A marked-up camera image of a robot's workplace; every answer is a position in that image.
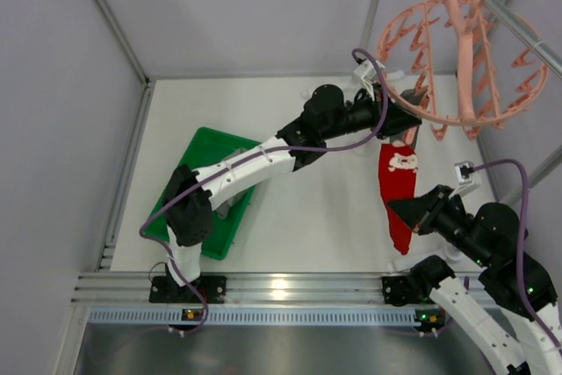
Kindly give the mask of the red santa sock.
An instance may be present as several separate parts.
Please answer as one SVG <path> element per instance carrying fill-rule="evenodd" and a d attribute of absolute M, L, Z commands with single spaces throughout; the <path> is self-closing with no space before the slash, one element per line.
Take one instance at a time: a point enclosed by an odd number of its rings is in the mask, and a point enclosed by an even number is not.
<path fill-rule="evenodd" d="M 409 251 L 412 230 L 391 209 L 389 202 L 414 196 L 417 170 L 417 155 L 410 146 L 381 146 L 378 159 L 379 192 L 387 213 L 390 238 L 394 248 L 403 256 Z"/>

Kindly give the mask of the pink round clip hanger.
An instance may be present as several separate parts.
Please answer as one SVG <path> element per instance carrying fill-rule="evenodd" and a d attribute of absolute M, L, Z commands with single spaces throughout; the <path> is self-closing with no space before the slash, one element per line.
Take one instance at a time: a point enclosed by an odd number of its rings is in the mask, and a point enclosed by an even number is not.
<path fill-rule="evenodd" d="M 438 111 L 434 65 L 434 37 L 431 27 L 440 18 L 432 12 L 436 8 L 446 11 L 446 28 L 456 37 L 456 80 L 453 97 L 457 100 L 455 116 Z M 441 141 L 451 126 L 460 127 L 468 140 L 477 139 L 484 126 L 497 129 L 504 122 L 526 112 L 542 92 L 549 68 L 540 64 L 537 55 L 525 48 L 511 62 L 512 69 L 533 68 L 533 72 L 515 88 L 518 97 L 506 106 L 501 105 L 501 92 L 496 82 L 497 69 L 493 60 L 492 43 L 488 34 L 495 24 L 485 17 L 484 0 L 426 0 L 400 12 L 382 31 L 376 55 L 386 63 L 394 48 L 410 39 L 409 51 L 415 54 L 410 71 L 417 75 L 416 92 L 426 91 L 429 104 L 426 109 L 411 105 L 396 90 L 391 90 L 399 105 L 421 119 L 430 122 L 434 137 Z"/>

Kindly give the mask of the light grey sock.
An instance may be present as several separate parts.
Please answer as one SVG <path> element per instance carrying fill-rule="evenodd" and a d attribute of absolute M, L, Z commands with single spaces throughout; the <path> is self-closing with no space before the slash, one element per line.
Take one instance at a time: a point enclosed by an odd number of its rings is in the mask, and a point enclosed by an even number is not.
<path fill-rule="evenodd" d="M 243 153 L 245 153 L 247 151 L 246 148 L 237 148 L 233 153 L 227 155 L 224 157 L 224 161 L 230 160 L 234 157 L 236 157 L 237 155 L 241 155 Z M 240 191 L 238 192 L 236 195 L 233 195 L 232 197 L 228 198 L 225 202 L 223 202 L 216 210 L 215 212 L 218 215 L 218 218 L 221 220 L 225 220 L 229 213 L 230 210 L 239 202 L 242 200 L 242 198 L 246 195 L 246 193 L 248 192 L 248 189 L 244 190 L 244 191 Z"/>

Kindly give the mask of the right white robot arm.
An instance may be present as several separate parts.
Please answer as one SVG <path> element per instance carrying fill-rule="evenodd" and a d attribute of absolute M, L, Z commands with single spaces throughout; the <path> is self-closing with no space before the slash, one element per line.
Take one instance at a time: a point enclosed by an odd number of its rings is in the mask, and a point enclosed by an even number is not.
<path fill-rule="evenodd" d="M 452 188 L 438 185 L 418 198 L 394 199 L 389 207 L 415 233 L 441 235 L 476 263 L 479 282 L 501 309 L 510 335 L 476 301 L 438 255 L 400 276 L 383 280 L 393 306 L 433 302 L 469 336 L 497 374 L 559 374 L 561 322 L 547 270 L 516 252 L 520 220 L 509 207 L 489 202 L 469 214 Z"/>

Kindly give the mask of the dark grey sock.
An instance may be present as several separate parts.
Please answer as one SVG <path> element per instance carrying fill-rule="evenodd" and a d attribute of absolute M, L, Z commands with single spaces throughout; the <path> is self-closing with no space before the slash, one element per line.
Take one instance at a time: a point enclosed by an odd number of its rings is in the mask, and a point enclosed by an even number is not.
<path fill-rule="evenodd" d="M 408 101 L 411 105 L 420 105 L 424 109 L 427 108 L 429 104 L 429 99 L 426 97 L 425 90 L 422 92 L 416 92 L 415 89 L 405 90 L 400 95 Z M 400 138 L 405 145 L 408 145 L 412 149 L 415 149 L 416 142 L 419 133 L 419 126 L 409 128 L 406 132 L 404 132 Z"/>

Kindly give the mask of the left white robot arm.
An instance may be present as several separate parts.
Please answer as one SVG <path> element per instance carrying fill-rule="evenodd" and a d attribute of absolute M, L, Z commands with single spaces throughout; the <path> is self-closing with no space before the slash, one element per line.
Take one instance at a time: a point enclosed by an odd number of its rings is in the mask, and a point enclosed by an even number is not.
<path fill-rule="evenodd" d="M 324 84 L 305 102 L 302 113 L 267 141 L 212 166 L 178 166 L 162 197 L 169 282 L 185 292 L 199 278 L 202 243 L 213 232 L 214 212 L 228 199 L 312 164 L 326 154 L 331 139 L 366 129 L 386 139 L 421 124 L 412 113 L 384 100 L 383 94 L 375 83 L 347 101 L 338 86 Z"/>

